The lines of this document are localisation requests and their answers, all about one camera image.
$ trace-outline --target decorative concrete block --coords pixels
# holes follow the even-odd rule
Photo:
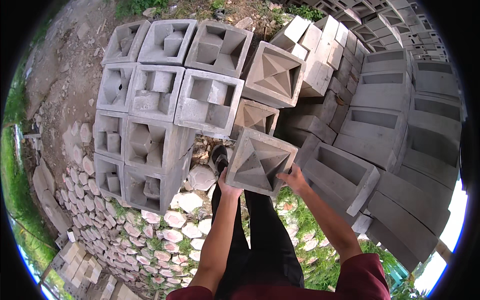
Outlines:
[[[138,209],[164,215],[190,167],[192,149],[166,175],[145,168],[125,166],[125,200]]]
[[[411,80],[406,71],[361,74],[350,105],[407,112],[411,89]]]
[[[188,172],[188,182],[196,190],[207,191],[216,182],[213,170],[206,165],[196,165]]]
[[[442,61],[415,61],[415,90],[458,98],[458,83],[452,64]]]
[[[173,123],[129,116],[125,163],[159,174],[169,170],[193,145],[195,131]]]
[[[300,16],[295,16],[287,25],[283,26],[270,40],[270,44],[283,50],[290,49],[300,40],[311,23]]]
[[[153,22],[148,29],[137,61],[142,64],[183,66],[197,27],[196,20]]]
[[[199,70],[187,70],[174,123],[202,131],[230,135],[243,80]]]
[[[368,204],[368,210],[421,262],[425,262],[435,249],[438,239],[434,234],[388,197],[375,192]]]
[[[420,260],[415,257],[412,251],[379,220],[372,222],[368,228],[367,236],[369,238],[371,236],[375,237],[409,272],[413,272],[419,264]]]
[[[407,120],[401,112],[378,108],[350,107],[340,133],[361,138],[385,148],[391,148],[397,156],[406,128]]]
[[[98,89],[97,109],[128,112],[133,78],[139,63],[113,63],[105,66]]]
[[[423,95],[411,98],[408,124],[444,135],[452,141],[460,141],[462,131],[459,103]]]
[[[269,196],[276,196],[282,181],[277,173],[290,169],[297,148],[265,133],[243,128],[228,165],[225,182]]]
[[[202,21],[188,51],[185,67],[240,77],[253,32]]]
[[[84,167],[85,172],[92,176],[95,173],[95,165],[90,156],[85,155],[82,159],[82,167]]]
[[[92,126],[89,123],[83,123],[80,127],[80,140],[82,143],[89,143],[92,140]]]
[[[425,128],[408,125],[403,165],[453,190],[458,178],[459,142]]]
[[[267,105],[240,99],[230,139],[237,140],[243,127],[273,136],[280,111]]]
[[[380,178],[374,165],[324,143],[317,145],[302,171],[351,216],[359,212]]]
[[[291,116],[288,119],[288,126],[303,131],[311,132],[324,143],[333,144],[336,133],[325,122],[320,121],[316,116]]]
[[[380,71],[407,71],[412,78],[411,56],[405,49],[367,54],[363,58],[362,73]]]
[[[303,169],[310,158],[310,155],[315,150],[318,143],[320,143],[320,139],[313,133],[294,128],[286,130],[285,141],[298,147],[294,162],[300,167],[300,169]]]
[[[84,157],[84,152],[81,147],[79,147],[77,144],[73,145],[73,160],[81,165],[82,164],[82,159]]]
[[[125,163],[98,153],[95,153],[94,159],[97,170],[96,184],[102,194],[119,200],[124,199],[123,167]]]
[[[138,66],[129,115],[172,123],[184,73],[183,67]]]
[[[360,17],[350,8],[335,15],[335,19],[337,19],[337,21],[342,23],[349,30],[352,30],[355,27],[358,27],[361,25]]]
[[[388,197],[439,237],[448,221],[450,211],[438,205],[438,200],[407,181],[385,172],[382,174],[377,191]]]
[[[149,21],[141,20],[117,26],[108,42],[102,66],[117,62],[136,62],[150,25]]]
[[[242,96],[274,108],[294,107],[306,63],[261,41],[242,75]]]

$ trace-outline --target concrete ventilation block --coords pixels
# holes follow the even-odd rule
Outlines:
[[[401,112],[378,108],[350,107],[340,129],[340,134],[382,145],[392,149],[397,156],[406,128],[407,120]]]
[[[287,142],[250,128],[243,128],[228,165],[228,185],[275,197],[282,180],[277,173],[287,172],[297,148]]]
[[[443,134],[408,125],[403,165],[453,190],[458,178],[460,143]]]
[[[462,108],[459,103],[424,95],[413,95],[408,112],[408,124],[443,134],[460,141]]]
[[[320,139],[313,133],[295,128],[288,128],[285,130],[284,140],[298,147],[294,162],[299,165],[300,169],[303,169],[310,158],[310,155],[315,150],[318,143],[320,143]]]
[[[347,9],[335,16],[336,20],[345,25],[349,30],[354,29],[361,25],[361,19],[358,15],[352,10]]]
[[[452,96],[458,99],[458,83],[452,64],[442,61],[415,61],[415,90]]]
[[[261,103],[240,99],[230,139],[237,140],[242,127],[273,136],[280,111]]]
[[[192,152],[193,148],[190,148],[166,175],[145,168],[125,166],[127,203],[138,209],[164,215],[186,178]]]
[[[425,262],[435,249],[438,238],[408,211],[380,192],[375,192],[367,209],[421,262]]]
[[[407,71],[412,78],[411,56],[405,49],[387,50],[363,57],[362,73],[381,71]]]
[[[173,123],[185,68],[140,65],[129,99],[129,114]]]
[[[142,64],[183,66],[197,27],[196,20],[153,22],[137,61]]]
[[[242,96],[274,108],[294,107],[305,67],[298,57],[261,41],[243,72]]]
[[[98,153],[94,154],[96,185],[102,194],[123,200],[125,184],[123,168],[125,163]]]
[[[128,112],[136,62],[113,63],[105,66],[98,89],[97,109]]]
[[[359,212],[380,179],[374,165],[324,143],[317,145],[302,172],[351,216]]]
[[[253,32],[202,21],[188,51],[185,67],[240,77]]]
[[[100,110],[95,114],[95,152],[124,161],[127,113]]]
[[[141,20],[117,26],[108,42],[102,66],[117,62],[136,62],[150,25],[149,21]]]
[[[241,79],[199,70],[186,70],[174,123],[229,136],[242,88]]]
[[[406,71],[383,71],[360,75],[351,106],[407,112],[412,83]]]
[[[173,123],[129,116],[125,144],[127,165],[168,174],[193,145],[195,131]]]

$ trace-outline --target rock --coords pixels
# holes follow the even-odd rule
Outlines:
[[[90,198],[89,195],[85,195],[84,201],[85,201],[85,206],[87,207],[89,212],[95,210],[95,203],[93,202],[93,199]]]
[[[188,257],[186,255],[176,254],[172,257],[172,262],[175,264],[181,264],[188,261]]]
[[[186,221],[185,215],[171,210],[165,213],[163,219],[170,227],[175,228],[181,228]]]
[[[253,24],[253,20],[251,17],[246,17],[238,21],[238,23],[235,24],[236,28],[239,29],[247,29],[248,26]]]
[[[137,261],[141,264],[150,265],[150,261],[145,256],[137,255]]]
[[[178,243],[183,239],[182,233],[173,229],[165,229],[162,231],[162,233],[164,239],[169,240],[173,243]]]
[[[200,251],[192,250],[188,256],[196,262],[200,261]]]
[[[202,232],[198,229],[198,227],[194,223],[187,223],[182,229],[182,233],[189,237],[190,239],[194,238],[201,238]]]
[[[93,160],[88,155],[84,156],[82,164],[85,172],[87,172],[88,175],[92,176],[95,173],[95,166],[93,164]]]
[[[168,267],[170,268],[170,270],[172,270],[173,272],[181,272],[182,271],[182,267],[180,266],[181,264],[184,264],[185,262],[183,263],[179,263],[179,264],[171,264],[169,265]]]
[[[198,222],[198,229],[205,235],[208,235],[212,228],[212,219],[205,219]]]
[[[82,228],[82,224],[78,221],[77,217],[72,217],[72,220],[73,220],[73,223],[75,224],[75,226],[78,228],[78,229],[81,229]]]
[[[153,18],[156,15],[156,7],[149,7],[142,13],[147,18]]]
[[[203,200],[199,195],[194,192],[179,193],[176,195],[176,199],[179,203],[180,208],[182,208],[187,213],[191,213],[195,208],[201,207],[203,205]]]
[[[65,185],[69,191],[75,191],[75,182],[73,182],[71,177],[65,177]]]
[[[268,9],[271,10],[271,11],[273,11],[274,9],[281,10],[282,9],[282,4],[272,3],[271,1],[269,1]]]
[[[171,241],[165,242],[163,248],[170,253],[177,253],[180,250],[180,247]]]
[[[89,29],[90,29],[90,26],[88,26],[87,23],[83,23],[77,31],[78,39],[82,40]]]
[[[161,284],[165,279],[163,277],[152,277],[152,282],[156,284]]]
[[[85,173],[85,172],[82,172],[80,173],[80,175],[78,175],[78,180],[80,181],[80,183],[82,185],[86,185],[88,184],[88,174]]]
[[[82,125],[82,122],[80,122],[79,120],[73,122],[72,130],[70,130],[70,133],[73,136],[76,136],[78,134],[78,132],[80,132],[81,125]]]
[[[133,226],[133,224],[130,222],[125,222],[125,225],[123,225],[123,228],[127,231],[128,234],[136,238],[141,233],[141,231],[137,227]]]
[[[172,257],[172,254],[164,251],[156,250],[153,254],[159,261],[167,262]]]
[[[77,164],[81,165],[83,157],[84,157],[83,150],[77,144],[73,145],[73,160]]]
[[[68,69],[70,69],[70,63],[66,61],[60,66],[60,73],[67,72]]]
[[[303,246],[303,249],[305,251],[310,251],[313,248],[315,248],[318,245],[317,239],[311,239],[308,242],[305,243],[305,246]]]
[[[206,191],[216,182],[215,174],[209,166],[196,165],[188,173],[188,182],[197,190]]]
[[[147,225],[144,227],[144,234],[151,239],[153,237],[153,228],[152,225]]]
[[[204,239],[193,239],[190,242],[190,245],[192,245],[192,247],[196,250],[201,250],[202,247],[204,246],[204,242],[205,242]]]
[[[96,185],[96,181],[93,178],[90,178],[88,180],[88,187],[90,188],[90,191],[92,192],[93,195],[99,196],[100,195],[100,190],[98,189]]]
[[[162,217],[155,213],[146,210],[141,210],[141,212],[142,218],[150,224],[158,224],[162,220]]]
[[[193,190],[193,187],[190,185],[190,183],[187,181],[185,181],[185,183],[183,184],[183,187],[187,190],[187,191],[191,191]]]
[[[85,197],[84,187],[80,184],[75,184],[75,193],[78,198],[83,199],[83,197]]]
[[[87,226],[87,222],[85,222],[85,218],[82,214],[78,214],[76,217],[82,226]]]
[[[98,209],[99,211],[104,211],[106,209],[104,199],[95,196],[95,198],[93,199],[93,202],[95,203],[95,208]]]
[[[92,128],[90,123],[83,123],[80,127],[80,140],[82,140],[82,143],[89,143],[92,140]]]

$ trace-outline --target hollow concrete block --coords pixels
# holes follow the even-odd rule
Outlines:
[[[270,44],[287,50],[300,40],[307,27],[311,24],[300,16],[295,16],[287,25],[283,26],[270,40]]]
[[[129,115],[173,123],[185,68],[140,65],[133,80]]]
[[[279,113],[278,109],[267,105],[243,98],[240,99],[230,139],[236,141],[242,127],[252,128],[273,136]]]
[[[439,237],[448,221],[450,211],[413,184],[385,172],[376,190],[412,214],[435,236]]]
[[[347,214],[345,209],[342,207],[342,204],[335,200],[335,198],[330,197],[308,177],[306,177],[305,180],[312,190],[323,201],[325,201],[328,206],[332,208],[349,226],[351,226],[352,230],[358,233],[365,233],[368,230],[370,224],[373,222],[372,217],[364,215],[361,212],[358,212],[355,216]]]
[[[102,66],[109,63],[136,62],[150,25],[149,21],[141,20],[117,26],[108,42]]]
[[[415,90],[459,98],[452,64],[443,61],[415,61]]]
[[[385,147],[361,138],[339,134],[333,146],[361,157],[386,171],[392,171],[396,164],[396,156],[392,147]]]
[[[168,171],[158,174],[145,168],[125,166],[125,200],[135,208],[164,215],[186,178],[192,159],[190,150]]]
[[[453,190],[406,166],[401,166],[395,175],[427,193],[432,199],[436,200],[436,205],[439,208],[448,209]]]
[[[321,36],[322,31],[317,26],[310,24],[298,40],[298,44],[307,49],[310,53],[314,53],[317,50]]]
[[[239,78],[253,32],[202,21],[193,38],[185,67]]]
[[[95,151],[117,160],[125,157],[127,113],[100,110],[95,114]]]
[[[342,23],[349,30],[352,30],[355,27],[358,27],[358,26],[361,25],[360,17],[350,8],[344,10],[343,12],[340,12],[337,15],[335,15],[335,18],[337,19],[337,21]]]
[[[180,90],[174,123],[230,135],[242,88],[241,79],[188,69]]]
[[[302,102],[301,98],[295,108],[293,108],[295,114],[316,116],[327,125],[330,124],[338,106],[335,92],[331,90],[325,94],[325,97],[317,98],[316,104],[301,104]]]
[[[125,183],[123,181],[125,163],[98,153],[94,154],[94,162],[96,185],[102,195],[123,201],[125,195]]]
[[[196,20],[153,22],[145,36],[137,61],[142,64],[183,66],[197,28]]]
[[[363,57],[362,73],[379,71],[407,71],[412,78],[411,56],[406,49],[387,50]]]
[[[305,66],[298,57],[261,41],[242,74],[242,97],[273,108],[294,107]]]
[[[325,143],[317,145],[302,172],[351,216],[380,178],[374,165]]]
[[[105,66],[98,89],[97,109],[128,112],[132,83],[139,63],[113,63]]]
[[[384,71],[360,75],[351,106],[407,112],[412,84],[406,71]]]
[[[350,105],[352,102],[353,94],[344,85],[342,85],[337,78],[332,77],[330,83],[328,84],[328,89],[334,91],[344,104]]]
[[[453,190],[458,178],[459,142],[425,128],[408,125],[403,165]]]
[[[391,148],[397,156],[405,137],[406,128],[407,120],[401,112],[350,107],[340,133]]]
[[[326,144],[333,144],[336,133],[328,127],[325,122],[320,121],[316,116],[291,116],[288,119],[288,126],[315,134]]]
[[[340,132],[340,128],[345,121],[345,117],[348,113],[348,108],[349,106],[347,104],[337,105],[335,113],[333,114],[333,118],[330,121],[330,124],[328,124],[328,127],[330,127],[337,134]]]
[[[125,163],[159,174],[169,170],[193,145],[195,131],[169,122],[129,116]]]
[[[294,163],[303,169],[307,163],[310,155],[320,143],[320,139],[313,133],[306,132],[300,129],[288,128],[285,130],[285,141],[298,148],[297,155],[295,155]]]
[[[275,197],[282,185],[276,174],[287,172],[296,154],[297,148],[287,142],[243,128],[228,165],[225,182]]]
[[[408,211],[380,192],[375,192],[368,210],[421,262],[425,262],[435,249],[437,237]]]
[[[420,260],[412,251],[379,220],[372,222],[366,234],[375,237],[409,272],[419,264]]]
[[[459,103],[424,95],[412,95],[408,123],[460,141],[462,108]]]

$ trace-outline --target person's hand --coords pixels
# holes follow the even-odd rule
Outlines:
[[[225,167],[218,178],[218,186],[222,191],[222,197],[228,197],[229,199],[234,199],[235,201],[240,197],[243,189],[235,188],[225,183],[225,177],[227,176],[227,167]]]
[[[305,178],[303,177],[300,167],[296,163],[292,164],[292,172],[290,174],[278,173],[276,177],[285,181],[285,183],[297,195],[300,195],[301,191],[309,188]]]

